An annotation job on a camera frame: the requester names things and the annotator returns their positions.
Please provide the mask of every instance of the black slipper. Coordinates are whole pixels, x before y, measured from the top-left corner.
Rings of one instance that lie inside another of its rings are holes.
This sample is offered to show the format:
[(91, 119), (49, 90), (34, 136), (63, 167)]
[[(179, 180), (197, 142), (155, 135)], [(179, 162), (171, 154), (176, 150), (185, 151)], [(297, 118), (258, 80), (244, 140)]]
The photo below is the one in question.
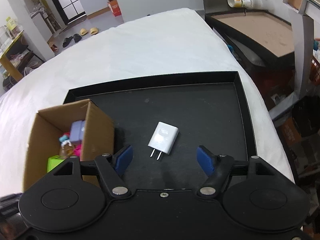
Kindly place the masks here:
[(73, 38), (74, 38), (74, 40), (75, 40), (75, 43), (79, 42), (79, 41), (82, 39), (82, 37), (81, 37), (78, 33), (76, 33), (75, 35), (73, 35)]
[(73, 37), (70, 36), (69, 38), (65, 38), (64, 41), (63, 41), (63, 44), (62, 44), (62, 47), (66, 47), (70, 44), (70, 42), (72, 41)]

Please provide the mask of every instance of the slipper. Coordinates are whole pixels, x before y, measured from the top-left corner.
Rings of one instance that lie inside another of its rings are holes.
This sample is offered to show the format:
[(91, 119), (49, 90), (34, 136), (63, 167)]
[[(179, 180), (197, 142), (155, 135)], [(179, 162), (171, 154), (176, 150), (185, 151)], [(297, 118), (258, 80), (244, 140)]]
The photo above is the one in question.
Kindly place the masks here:
[(82, 37), (78, 33), (76, 33), (75, 35), (73, 35), (73, 39), (75, 40), (75, 43), (77, 43), (82, 39)]
[(64, 41), (63, 41), (63, 44), (62, 44), (62, 47), (66, 47), (70, 44), (70, 42), (72, 41), (73, 37), (69, 37), (69, 38), (65, 38)]
[(80, 35), (81, 36), (84, 36), (84, 35), (86, 35), (88, 33), (88, 31), (86, 30), (86, 29), (84, 29), (84, 28), (82, 28), (81, 30), (80, 30)]
[(90, 29), (90, 34), (91, 34), (91, 35), (95, 35), (95, 34), (97, 34), (98, 32), (99, 32), (99, 30), (98, 30), (98, 28), (96, 28), (96, 27), (93, 27), (93, 28)]

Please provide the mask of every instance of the pink toy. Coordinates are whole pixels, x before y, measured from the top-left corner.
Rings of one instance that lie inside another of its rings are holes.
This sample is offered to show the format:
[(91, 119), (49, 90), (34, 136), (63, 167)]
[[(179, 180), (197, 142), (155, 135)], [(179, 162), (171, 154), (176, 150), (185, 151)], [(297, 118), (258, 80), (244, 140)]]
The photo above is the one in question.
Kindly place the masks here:
[(77, 145), (76, 148), (73, 150), (74, 155), (77, 155), (80, 157), (80, 152), (81, 152), (81, 144)]

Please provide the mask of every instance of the metal screw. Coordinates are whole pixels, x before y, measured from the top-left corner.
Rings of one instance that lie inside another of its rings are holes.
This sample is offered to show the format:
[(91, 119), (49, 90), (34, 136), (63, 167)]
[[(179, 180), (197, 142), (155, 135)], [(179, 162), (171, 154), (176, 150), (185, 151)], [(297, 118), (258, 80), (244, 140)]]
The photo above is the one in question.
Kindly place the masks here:
[(128, 192), (128, 189), (126, 187), (114, 187), (112, 189), (112, 193), (116, 195), (123, 195)]
[(160, 193), (160, 197), (169, 197), (169, 194), (166, 192)]
[(216, 189), (213, 187), (202, 187), (200, 189), (200, 193), (203, 195), (213, 195), (214, 193), (216, 193)]

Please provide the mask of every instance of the gray floor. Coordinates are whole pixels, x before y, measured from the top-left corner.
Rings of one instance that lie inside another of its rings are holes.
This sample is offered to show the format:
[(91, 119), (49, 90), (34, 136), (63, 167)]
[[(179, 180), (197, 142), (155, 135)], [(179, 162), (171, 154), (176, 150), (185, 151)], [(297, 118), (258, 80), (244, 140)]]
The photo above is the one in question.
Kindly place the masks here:
[(91, 37), (90, 29), (93, 27), (97, 27), (99, 29), (99, 32), (103, 32), (111, 27), (117, 27), (122, 23), (124, 23), (122, 19), (122, 15), (114, 17), (111, 11), (98, 15), (97, 17), (94, 17), (90, 20), (86, 19), (85, 21), (80, 22), (78, 25), (70, 28), (69, 30), (66, 30), (60, 33), (56, 38), (54, 38), (53, 42), (59, 48), (59, 50), (55, 53), (55, 55), (58, 55), (65, 49), (70, 48), (72, 45), (74, 45), (75, 41), (72, 40), (66, 48), (62, 47), (63, 40), (65, 38), (73, 36), (76, 33), (79, 33), (82, 28), (85, 28), (86, 30), (88, 30), (88, 34), (84, 35), (81, 41)]

